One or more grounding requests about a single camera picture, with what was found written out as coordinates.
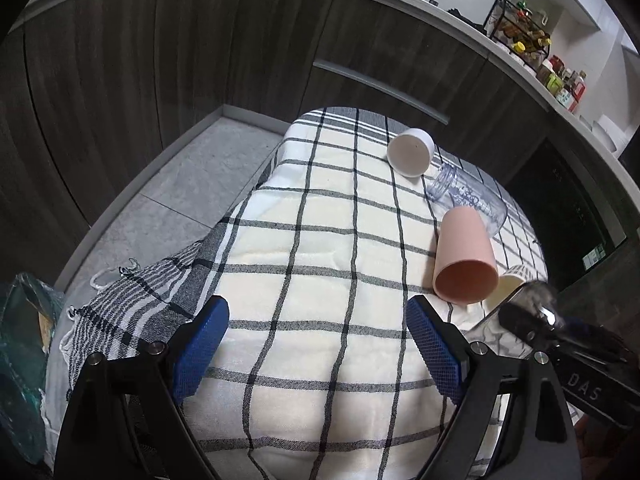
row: floor tile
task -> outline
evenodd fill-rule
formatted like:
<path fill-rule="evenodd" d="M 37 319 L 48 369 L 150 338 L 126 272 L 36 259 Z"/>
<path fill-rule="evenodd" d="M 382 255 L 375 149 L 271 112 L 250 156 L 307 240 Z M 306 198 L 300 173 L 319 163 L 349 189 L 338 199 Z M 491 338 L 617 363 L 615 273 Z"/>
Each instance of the floor tile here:
<path fill-rule="evenodd" d="M 279 134 L 221 118 L 174 156 L 141 193 L 213 227 L 281 140 Z"/>
<path fill-rule="evenodd" d="M 135 258 L 145 267 L 204 238 L 210 229 L 137 194 L 104 232 L 78 270 L 69 290 L 99 270 Z"/>

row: screw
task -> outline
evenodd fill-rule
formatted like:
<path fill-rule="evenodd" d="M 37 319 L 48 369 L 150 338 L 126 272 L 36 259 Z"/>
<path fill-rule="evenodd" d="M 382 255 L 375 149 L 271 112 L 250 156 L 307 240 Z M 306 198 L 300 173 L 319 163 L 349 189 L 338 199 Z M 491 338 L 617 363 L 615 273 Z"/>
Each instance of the screw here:
<path fill-rule="evenodd" d="M 162 350 L 164 350 L 164 343 L 162 341 L 154 341 L 146 347 L 146 351 L 151 355 L 160 355 Z"/>
<path fill-rule="evenodd" d="M 536 352 L 533 354 L 533 358 L 541 365 L 546 365 L 549 362 L 549 357 L 544 352 Z"/>
<path fill-rule="evenodd" d="M 473 341 L 469 346 L 474 354 L 484 355 L 489 351 L 489 347 L 482 341 Z"/>
<path fill-rule="evenodd" d="M 100 352 L 93 352 L 92 354 L 89 354 L 89 357 L 87 357 L 86 362 L 89 364 L 89 366 L 95 366 L 100 361 L 102 361 L 103 357 L 104 356 Z"/>

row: pink cup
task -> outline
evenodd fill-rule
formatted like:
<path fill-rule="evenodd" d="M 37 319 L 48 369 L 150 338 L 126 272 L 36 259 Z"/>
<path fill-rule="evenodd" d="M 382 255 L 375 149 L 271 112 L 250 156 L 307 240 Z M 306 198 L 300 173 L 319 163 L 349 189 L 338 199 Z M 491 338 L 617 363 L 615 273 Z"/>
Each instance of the pink cup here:
<path fill-rule="evenodd" d="M 478 212 L 469 206 L 447 211 L 442 219 L 433 290 L 460 305 L 487 298 L 498 285 L 494 249 Z"/>

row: baseboard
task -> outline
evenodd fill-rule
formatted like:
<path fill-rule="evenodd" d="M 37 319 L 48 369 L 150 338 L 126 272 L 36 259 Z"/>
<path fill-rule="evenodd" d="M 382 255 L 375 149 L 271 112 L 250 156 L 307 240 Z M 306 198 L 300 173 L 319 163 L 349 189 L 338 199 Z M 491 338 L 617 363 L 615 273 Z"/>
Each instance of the baseboard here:
<path fill-rule="evenodd" d="M 184 134 L 182 134 L 180 137 L 178 137 L 178 139 L 171 143 L 171 145 L 167 146 L 162 151 L 162 153 L 160 153 L 160 155 L 158 155 L 144 170 L 142 170 L 138 174 L 138 176 L 136 176 L 131 182 L 129 182 L 127 187 L 125 187 L 125 189 L 123 189 L 116 197 L 116 199 L 111 202 L 111 204 L 109 204 L 108 208 L 104 210 L 104 212 L 100 215 L 100 218 L 95 221 L 94 225 L 92 225 L 89 229 L 89 232 L 84 236 L 78 247 L 76 247 L 76 250 L 66 263 L 65 268 L 62 269 L 62 272 L 60 272 L 60 275 L 58 276 L 58 279 L 54 284 L 55 289 L 66 291 L 67 287 L 71 283 L 71 280 L 76 275 L 76 272 L 78 272 L 78 269 L 84 262 L 85 258 L 88 256 L 89 252 L 91 252 L 91 250 L 94 248 L 94 245 L 100 239 L 102 234 L 107 230 L 107 227 L 111 225 L 111 222 L 113 222 L 116 216 L 119 215 L 124 206 L 126 206 L 129 201 L 133 197 L 135 197 L 135 195 L 160 170 L 160 168 L 168 163 L 174 157 L 174 155 L 180 152 L 181 149 L 183 149 L 199 134 L 201 134 L 204 130 L 215 123 L 220 117 L 222 117 L 222 115 L 223 107 L 221 106 L 217 110 L 206 116 L 203 120 L 189 128 Z"/>
<path fill-rule="evenodd" d="M 285 121 L 232 105 L 223 105 L 222 115 L 229 119 L 250 124 L 251 126 L 257 126 L 263 130 L 269 130 L 270 132 L 281 135 L 286 134 L 291 126 L 290 123 L 286 123 Z"/>

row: tablecloth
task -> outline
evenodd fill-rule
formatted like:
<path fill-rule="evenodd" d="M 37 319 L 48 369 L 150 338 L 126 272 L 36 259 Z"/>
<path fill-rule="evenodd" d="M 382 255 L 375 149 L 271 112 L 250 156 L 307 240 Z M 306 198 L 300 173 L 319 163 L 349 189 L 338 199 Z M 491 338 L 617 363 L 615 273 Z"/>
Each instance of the tablecloth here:
<path fill-rule="evenodd" d="M 78 311 L 67 348 L 73 384 L 86 356 L 136 355 L 167 341 L 212 294 L 230 324 L 184 416 L 225 479 L 415 477 L 454 407 L 433 384 L 404 320 L 425 294 L 467 330 L 482 304 L 431 290 L 444 210 L 425 199 L 439 165 L 463 168 L 504 201 L 492 239 L 498 270 L 546 268 L 523 212 L 491 176 L 437 150 L 424 177 L 385 160 L 406 126 L 364 110 L 326 108 L 287 131 L 255 189 L 204 240 L 126 273 Z M 472 474 L 495 445 L 497 400 Z"/>

